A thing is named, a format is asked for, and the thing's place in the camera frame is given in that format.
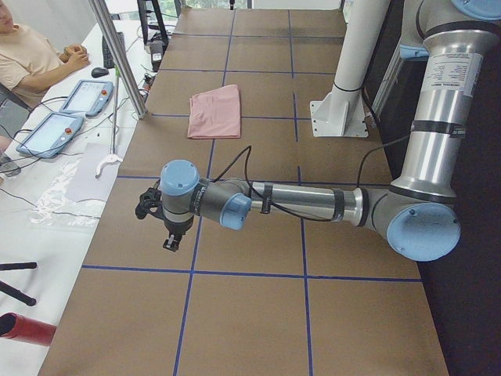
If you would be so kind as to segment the pink Snoopy t-shirt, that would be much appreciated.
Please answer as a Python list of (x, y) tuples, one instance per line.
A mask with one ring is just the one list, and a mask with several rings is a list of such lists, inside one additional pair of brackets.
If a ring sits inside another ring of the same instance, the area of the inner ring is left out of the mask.
[(239, 139), (240, 91), (238, 85), (225, 85), (189, 99), (189, 139)]

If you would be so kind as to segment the clear plastic bag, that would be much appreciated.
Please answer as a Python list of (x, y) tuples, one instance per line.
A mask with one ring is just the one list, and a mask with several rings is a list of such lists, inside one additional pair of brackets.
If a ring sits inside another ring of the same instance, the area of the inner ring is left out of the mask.
[(35, 201), (30, 221), (35, 225), (71, 228), (90, 228), (96, 225), (102, 214), (104, 203), (98, 200), (76, 202), (67, 197), (70, 184), (77, 173), (77, 163), (65, 161), (57, 170), (41, 196)]

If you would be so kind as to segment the black tripod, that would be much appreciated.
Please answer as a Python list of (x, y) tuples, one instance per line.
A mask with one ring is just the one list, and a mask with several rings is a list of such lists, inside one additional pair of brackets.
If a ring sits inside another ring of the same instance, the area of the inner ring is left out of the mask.
[(37, 269), (36, 262), (7, 262), (1, 264), (1, 293), (22, 302), (26, 306), (35, 306), (37, 299), (27, 294), (29, 277)]

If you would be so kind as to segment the lower blue teach pendant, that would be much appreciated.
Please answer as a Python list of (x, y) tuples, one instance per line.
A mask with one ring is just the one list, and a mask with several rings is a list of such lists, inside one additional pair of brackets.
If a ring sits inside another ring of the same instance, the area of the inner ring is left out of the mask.
[(76, 136), (84, 118), (51, 112), (16, 146), (16, 151), (30, 157), (55, 157)]

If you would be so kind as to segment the blue teach pendant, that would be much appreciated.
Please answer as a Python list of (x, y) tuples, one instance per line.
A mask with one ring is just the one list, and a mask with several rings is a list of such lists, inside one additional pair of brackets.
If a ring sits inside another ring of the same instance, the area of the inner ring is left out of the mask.
[(97, 117), (109, 103), (114, 93), (111, 81), (80, 80), (59, 109), (61, 113), (83, 113), (88, 118)]
[(76, 136), (84, 118), (51, 112), (16, 146), (16, 151), (30, 157), (55, 157)]

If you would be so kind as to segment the upper blue teach pendant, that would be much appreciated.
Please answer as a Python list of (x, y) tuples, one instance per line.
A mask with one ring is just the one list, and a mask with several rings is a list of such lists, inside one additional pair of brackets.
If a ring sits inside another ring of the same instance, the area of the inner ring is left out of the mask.
[(111, 81), (80, 80), (59, 109), (61, 113), (83, 113), (88, 118), (97, 117), (109, 103), (114, 93)]

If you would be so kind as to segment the black computer mouse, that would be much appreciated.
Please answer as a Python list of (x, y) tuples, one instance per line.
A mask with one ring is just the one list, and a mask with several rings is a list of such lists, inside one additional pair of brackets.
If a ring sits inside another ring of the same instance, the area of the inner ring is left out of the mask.
[(109, 70), (106, 69), (105, 67), (95, 67), (91, 71), (91, 76), (93, 78), (101, 78), (105, 75), (109, 74)]

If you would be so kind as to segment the red cylinder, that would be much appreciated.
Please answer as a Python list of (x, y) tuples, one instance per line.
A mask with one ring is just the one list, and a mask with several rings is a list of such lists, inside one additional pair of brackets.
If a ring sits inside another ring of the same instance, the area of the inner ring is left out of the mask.
[(1, 338), (50, 346), (56, 326), (16, 313), (1, 315)]

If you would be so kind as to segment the black keyboard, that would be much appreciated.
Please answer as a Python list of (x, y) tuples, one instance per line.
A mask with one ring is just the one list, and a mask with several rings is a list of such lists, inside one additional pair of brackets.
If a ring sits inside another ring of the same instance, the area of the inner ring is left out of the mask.
[[(126, 51), (124, 33), (122, 31), (117, 32), (118, 39), (120, 41), (121, 48)], [(114, 58), (111, 53), (111, 49), (106, 43), (106, 39), (102, 37), (102, 54), (103, 54), (103, 66), (106, 69), (114, 68)]]

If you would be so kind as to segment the black power adapter box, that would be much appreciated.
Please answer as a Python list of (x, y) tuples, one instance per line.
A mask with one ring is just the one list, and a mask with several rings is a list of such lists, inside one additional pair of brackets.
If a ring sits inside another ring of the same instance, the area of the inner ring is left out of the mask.
[(153, 72), (158, 72), (165, 51), (168, 47), (168, 41), (154, 40), (150, 42), (150, 61)]

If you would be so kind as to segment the seated person in peach shirt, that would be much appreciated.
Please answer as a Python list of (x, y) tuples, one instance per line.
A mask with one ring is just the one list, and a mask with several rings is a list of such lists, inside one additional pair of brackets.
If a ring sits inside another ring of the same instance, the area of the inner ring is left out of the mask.
[(15, 23), (1, 2), (1, 84), (30, 108), (52, 86), (89, 64), (84, 46), (69, 45), (58, 52), (45, 36)]

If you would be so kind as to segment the aluminium frame post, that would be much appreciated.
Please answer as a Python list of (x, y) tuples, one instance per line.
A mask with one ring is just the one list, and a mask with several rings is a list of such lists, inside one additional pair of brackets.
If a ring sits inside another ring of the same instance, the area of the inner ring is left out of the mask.
[(118, 37), (116, 27), (110, 16), (107, 5), (103, 0), (89, 0), (89, 5), (96, 17), (97, 23), (102, 31), (103, 37), (110, 48), (115, 65), (126, 88), (129, 99), (135, 109), (139, 119), (143, 119), (147, 114), (144, 99), (139, 93), (132, 69), (128, 62), (126, 49), (122, 46)]

